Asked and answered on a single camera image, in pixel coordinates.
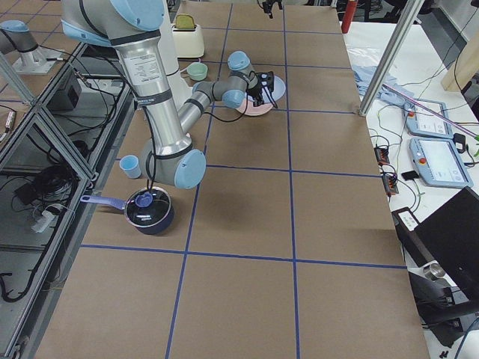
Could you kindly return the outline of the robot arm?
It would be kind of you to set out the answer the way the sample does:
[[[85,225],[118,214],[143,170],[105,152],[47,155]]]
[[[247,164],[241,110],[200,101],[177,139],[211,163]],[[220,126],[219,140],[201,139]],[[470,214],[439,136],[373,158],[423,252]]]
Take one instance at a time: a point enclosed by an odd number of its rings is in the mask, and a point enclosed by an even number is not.
[[[159,47],[171,36],[165,1],[63,1],[64,33],[83,43],[112,47],[126,81],[150,125],[151,140],[141,153],[141,172],[152,182],[194,188],[204,177],[207,162],[193,147],[189,130],[215,101],[239,108],[247,98],[264,103],[263,90],[274,90],[273,72],[258,73],[246,53],[228,58],[230,75],[224,81],[199,82],[177,106],[163,66],[173,61],[171,47]]]

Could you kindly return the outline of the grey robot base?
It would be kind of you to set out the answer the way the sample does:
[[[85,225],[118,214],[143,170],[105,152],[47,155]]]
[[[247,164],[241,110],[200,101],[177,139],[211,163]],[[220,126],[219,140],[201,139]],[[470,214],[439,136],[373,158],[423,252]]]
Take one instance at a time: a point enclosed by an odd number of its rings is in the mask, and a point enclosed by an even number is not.
[[[47,74],[57,61],[62,61],[61,52],[40,47],[28,26],[20,20],[6,20],[1,23],[1,53],[19,54],[12,67],[19,74]]]

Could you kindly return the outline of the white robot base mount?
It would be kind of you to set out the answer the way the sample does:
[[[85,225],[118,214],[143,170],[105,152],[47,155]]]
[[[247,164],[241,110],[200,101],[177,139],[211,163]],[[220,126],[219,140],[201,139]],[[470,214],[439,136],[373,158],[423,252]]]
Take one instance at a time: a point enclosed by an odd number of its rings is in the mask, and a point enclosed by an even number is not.
[[[167,1],[162,0],[162,4],[164,7],[164,16],[163,23],[159,27],[161,37],[158,47],[168,84],[173,94],[174,104],[176,109],[179,110],[184,102],[192,95],[192,88],[187,85],[180,74]]]

